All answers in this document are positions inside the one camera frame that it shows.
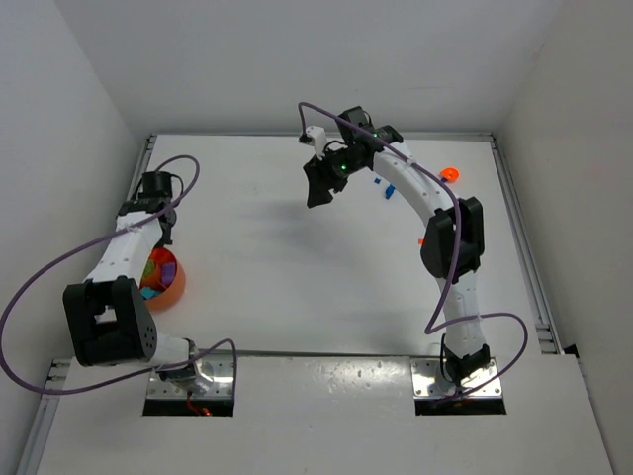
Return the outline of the green lego brick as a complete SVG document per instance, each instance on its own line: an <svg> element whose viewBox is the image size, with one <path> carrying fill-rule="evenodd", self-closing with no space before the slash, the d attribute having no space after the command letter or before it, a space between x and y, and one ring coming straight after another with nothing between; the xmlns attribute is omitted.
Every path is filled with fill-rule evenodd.
<svg viewBox="0 0 633 475"><path fill-rule="evenodd" d="M144 270L143 270L142 278L143 279L148 278L154 272L155 267L156 267L155 262L153 260L149 259L147 261L146 265L145 265Z"/></svg>

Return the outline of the orange divided round container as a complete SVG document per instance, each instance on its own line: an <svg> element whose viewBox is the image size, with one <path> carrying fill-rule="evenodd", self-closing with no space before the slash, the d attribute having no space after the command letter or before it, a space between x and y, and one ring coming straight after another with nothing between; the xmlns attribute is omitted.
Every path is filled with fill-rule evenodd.
<svg viewBox="0 0 633 475"><path fill-rule="evenodd" d="M155 248L141 276L140 293L153 313L169 310L184 295L186 274L175 254L166 247Z"/></svg>

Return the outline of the teal lego brick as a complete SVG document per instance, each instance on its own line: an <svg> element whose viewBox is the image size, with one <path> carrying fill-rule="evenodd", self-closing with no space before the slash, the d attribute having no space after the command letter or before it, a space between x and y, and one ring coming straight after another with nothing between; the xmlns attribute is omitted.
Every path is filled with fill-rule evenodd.
<svg viewBox="0 0 633 475"><path fill-rule="evenodd" d="M145 300L151 300L158 297L161 294L161 291L155 290L151 287L142 287L140 289L140 293Z"/></svg>

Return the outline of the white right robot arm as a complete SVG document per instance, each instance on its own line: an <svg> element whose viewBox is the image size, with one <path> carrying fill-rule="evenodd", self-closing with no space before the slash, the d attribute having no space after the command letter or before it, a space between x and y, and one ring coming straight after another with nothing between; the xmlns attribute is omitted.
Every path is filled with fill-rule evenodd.
<svg viewBox="0 0 633 475"><path fill-rule="evenodd" d="M491 360L476 293L485 250L483 206L475 198L457 197L440 178L423 170L403 136L391 126L375 127L361 107L334 120L342 138L337 149L331 148L324 129L302 126L300 143L315 151L304 166L307 205L330 203L352 174L368 168L413 208L424 226L421 261L441 291L424 331L442 334L440 373L458 386Z"/></svg>

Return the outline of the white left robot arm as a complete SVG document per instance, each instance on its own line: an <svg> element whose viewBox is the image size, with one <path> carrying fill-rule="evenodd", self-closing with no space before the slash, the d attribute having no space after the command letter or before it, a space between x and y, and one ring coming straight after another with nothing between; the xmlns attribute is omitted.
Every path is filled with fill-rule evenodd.
<svg viewBox="0 0 633 475"><path fill-rule="evenodd" d="M110 240L96 267L79 284L65 288L62 302L75 356L86 367L143 363L158 377L190 393L213 384L187 338L159 332L141 294L141 277L151 253L172 243L176 213L138 228L134 224L166 210L173 197L171 174L146 172L140 191L124 202L116 220L120 236Z"/></svg>

